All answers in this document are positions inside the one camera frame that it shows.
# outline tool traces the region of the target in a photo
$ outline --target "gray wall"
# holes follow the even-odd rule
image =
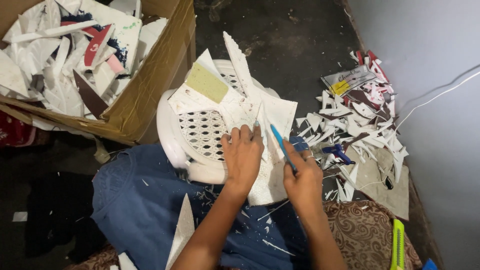
[[[432,89],[480,71],[462,75],[480,64],[480,1],[348,2],[366,49],[399,93],[399,120],[450,87]],[[449,270],[480,269],[479,85],[480,75],[416,109],[399,129]]]

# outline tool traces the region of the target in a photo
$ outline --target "left hand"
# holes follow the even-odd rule
[[[228,169],[226,184],[247,195],[257,179],[264,151],[260,124],[255,122],[253,133],[247,125],[234,127],[231,136],[223,134],[220,142]]]

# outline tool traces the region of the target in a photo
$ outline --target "red fabric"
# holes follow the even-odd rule
[[[35,139],[36,127],[0,111],[0,147],[28,146]]]

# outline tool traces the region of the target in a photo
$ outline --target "concrete floor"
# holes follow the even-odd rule
[[[348,53],[360,44],[340,0],[215,0],[214,7],[211,2],[195,0],[197,55],[209,49],[213,59],[228,59],[222,37],[227,31],[248,55],[252,76],[282,98],[299,103],[296,117],[319,110],[315,97],[325,89],[320,76],[356,65]],[[106,142],[106,148],[122,146]],[[26,259],[24,223],[11,222],[12,215],[26,210],[28,181],[36,175],[96,173],[100,164],[93,157],[95,151],[93,141],[55,134],[45,147],[0,152],[0,269],[54,270],[70,263],[65,256],[73,243]],[[324,185],[328,189],[331,182]]]

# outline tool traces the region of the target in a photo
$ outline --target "right hand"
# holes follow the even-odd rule
[[[297,173],[293,174],[290,163],[285,162],[283,169],[283,186],[288,198],[300,217],[317,216],[324,213],[322,206],[323,171],[317,166],[315,158],[307,156],[312,152],[305,150],[295,151],[291,143],[283,140],[283,145]]]

